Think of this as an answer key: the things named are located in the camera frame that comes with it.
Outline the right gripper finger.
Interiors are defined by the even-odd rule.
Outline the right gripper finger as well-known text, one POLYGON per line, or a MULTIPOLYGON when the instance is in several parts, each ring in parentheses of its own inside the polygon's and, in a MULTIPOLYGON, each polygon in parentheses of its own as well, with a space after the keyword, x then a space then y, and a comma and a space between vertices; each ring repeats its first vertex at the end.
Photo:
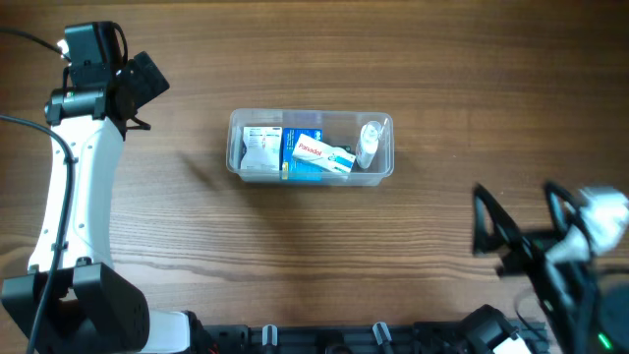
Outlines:
POLYGON ((543 184, 543 191, 552 222, 552 228, 548 234, 566 236, 572 227, 576 227, 584 236, 587 236, 588 231, 581 213, 584 203, 552 181, 543 184))
POLYGON ((496 252, 503 246, 514 247, 522 242, 522 233, 512 217, 481 184, 473 190, 474 255, 496 252))

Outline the white dropper bottle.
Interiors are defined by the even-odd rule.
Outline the white dropper bottle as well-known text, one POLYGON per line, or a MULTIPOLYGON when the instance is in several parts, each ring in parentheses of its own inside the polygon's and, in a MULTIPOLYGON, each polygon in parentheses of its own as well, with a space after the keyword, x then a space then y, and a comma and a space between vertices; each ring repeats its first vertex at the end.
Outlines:
POLYGON ((370 121, 362 127, 356 146, 356 162, 361 169, 371 166, 381 133, 382 125, 377 121, 370 121))

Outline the white medicine box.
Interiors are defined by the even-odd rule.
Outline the white medicine box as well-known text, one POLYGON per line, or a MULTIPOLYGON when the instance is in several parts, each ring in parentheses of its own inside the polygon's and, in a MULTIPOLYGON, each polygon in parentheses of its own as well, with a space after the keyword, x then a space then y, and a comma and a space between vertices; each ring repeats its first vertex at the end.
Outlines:
POLYGON ((281 127, 245 127, 241 160, 244 170, 278 171, 282 141, 281 127))

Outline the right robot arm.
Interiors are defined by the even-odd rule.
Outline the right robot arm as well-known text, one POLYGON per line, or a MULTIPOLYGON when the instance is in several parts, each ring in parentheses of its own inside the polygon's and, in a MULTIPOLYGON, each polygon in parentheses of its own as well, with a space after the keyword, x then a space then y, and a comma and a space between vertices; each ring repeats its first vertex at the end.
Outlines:
POLYGON ((604 277, 625 270, 596 266, 628 230, 627 197, 608 186, 585 187, 573 196, 551 181, 543 191, 552 225, 525 231, 487 188, 476 185, 473 254, 497 253, 498 276, 530 280, 563 352, 627 352, 628 286, 600 288, 604 277))

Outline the blue medicine box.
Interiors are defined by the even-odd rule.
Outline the blue medicine box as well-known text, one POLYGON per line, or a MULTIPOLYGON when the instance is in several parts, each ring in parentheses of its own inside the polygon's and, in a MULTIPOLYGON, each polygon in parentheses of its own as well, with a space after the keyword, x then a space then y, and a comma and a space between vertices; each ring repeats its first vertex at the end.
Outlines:
POLYGON ((293 182, 319 182, 321 180, 321 168, 313 164, 295 159, 293 151, 297 140, 306 135, 317 141, 322 139, 321 129, 284 128, 282 132, 282 152, 280 170, 282 179, 293 182))

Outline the white Panadol box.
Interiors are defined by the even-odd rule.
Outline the white Panadol box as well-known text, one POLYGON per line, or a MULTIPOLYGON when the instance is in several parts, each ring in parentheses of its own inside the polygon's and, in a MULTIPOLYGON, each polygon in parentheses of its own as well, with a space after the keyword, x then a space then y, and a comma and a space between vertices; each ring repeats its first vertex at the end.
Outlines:
POLYGON ((293 157, 333 173, 350 173, 356 160, 344 148, 329 146, 304 134, 295 143, 293 157))

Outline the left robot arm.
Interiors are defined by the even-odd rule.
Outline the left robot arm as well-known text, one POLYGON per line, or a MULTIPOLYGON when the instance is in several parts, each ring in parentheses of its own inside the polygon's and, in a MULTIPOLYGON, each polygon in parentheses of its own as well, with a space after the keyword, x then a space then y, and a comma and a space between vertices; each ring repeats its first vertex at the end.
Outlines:
POLYGON ((147 53, 101 70, 103 82, 54 90, 43 132, 53 159, 39 239, 25 275, 8 278, 1 302, 38 353, 190 353, 187 312, 149 308, 114 269, 112 188, 125 137, 140 107, 169 88, 147 53))

